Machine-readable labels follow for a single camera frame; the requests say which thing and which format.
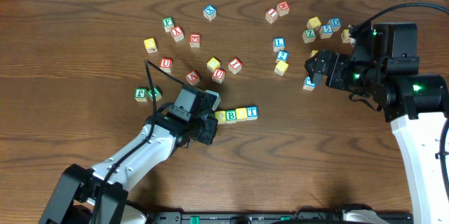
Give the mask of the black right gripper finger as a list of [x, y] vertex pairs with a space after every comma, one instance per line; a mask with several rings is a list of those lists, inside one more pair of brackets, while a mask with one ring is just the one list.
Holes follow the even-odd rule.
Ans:
[[315, 73], [327, 75], [330, 69], [330, 51], [318, 51], [305, 61], [304, 67], [309, 75], [314, 75]]
[[321, 85], [325, 75], [326, 69], [316, 67], [312, 70], [312, 76], [310, 76], [311, 82], [316, 85]]

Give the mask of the yellow O block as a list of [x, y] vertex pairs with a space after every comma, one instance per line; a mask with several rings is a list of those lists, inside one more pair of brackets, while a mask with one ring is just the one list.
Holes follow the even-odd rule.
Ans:
[[226, 112], [225, 111], [216, 111], [215, 112], [215, 118], [217, 119], [218, 124], [226, 124], [227, 118], [226, 118]]

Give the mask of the blue T block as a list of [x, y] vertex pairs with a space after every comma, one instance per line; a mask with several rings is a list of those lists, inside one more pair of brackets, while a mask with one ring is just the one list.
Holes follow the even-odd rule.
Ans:
[[251, 106], [246, 108], [247, 120], [256, 120], [258, 118], [257, 106]]

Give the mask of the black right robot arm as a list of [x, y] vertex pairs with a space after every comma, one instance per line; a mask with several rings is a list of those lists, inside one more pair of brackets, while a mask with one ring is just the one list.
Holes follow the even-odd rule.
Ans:
[[401, 151], [414, 221], [447, 223], [448, 87], [419, 63], [406, 53], [319, 51], [304, 66], [313, 84], [377, 103]]

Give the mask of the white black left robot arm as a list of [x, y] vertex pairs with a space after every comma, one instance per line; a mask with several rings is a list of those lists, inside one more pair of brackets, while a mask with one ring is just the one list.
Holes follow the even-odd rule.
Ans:
[[40, 223], [147, 223], [128, 202], [129, 192], [176, 149], [195, 140], [210, 145], [217, 132], [212, 114], [183, 121], [158, 113], [109, 159], [85, 169], [72, 164], [61, 175]]

